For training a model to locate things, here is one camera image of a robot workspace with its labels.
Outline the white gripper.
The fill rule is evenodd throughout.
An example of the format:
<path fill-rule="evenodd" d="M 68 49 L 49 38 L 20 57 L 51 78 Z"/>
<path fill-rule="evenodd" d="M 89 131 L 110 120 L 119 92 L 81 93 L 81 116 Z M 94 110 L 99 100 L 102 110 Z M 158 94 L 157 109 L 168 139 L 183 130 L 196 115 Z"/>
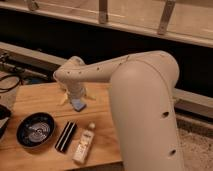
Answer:
<path fill-rule="evenodd" d="M 68 103 L 68 97 L 70 99 L 81 99 L 86 94 L 86 89 L 82 82 L 68 81 L 66 83 L 66 88 L 67 88 L 68 94 L 64 93 L 59 103 L 59 105 L 62 105 L 62 106 Z M 96 100 L 96 97 L 91 94 L 86 94 L 85 98 L 90 100 Z"/>

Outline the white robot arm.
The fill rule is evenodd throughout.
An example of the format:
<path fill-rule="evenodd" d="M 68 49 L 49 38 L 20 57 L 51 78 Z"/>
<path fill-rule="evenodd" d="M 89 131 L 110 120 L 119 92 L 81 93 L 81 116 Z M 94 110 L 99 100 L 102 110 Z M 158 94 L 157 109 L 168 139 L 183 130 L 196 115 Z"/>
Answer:
<path fill-rule="evenodd" d="M 85 82 L 109 84 L 110 109 L 126 171 L 184 171 L 173 103 L 178 77 L 175 58 L 164 51 L 90 65 L 72 57 L 54 72 L 74 99 L 85 94 Z"/>

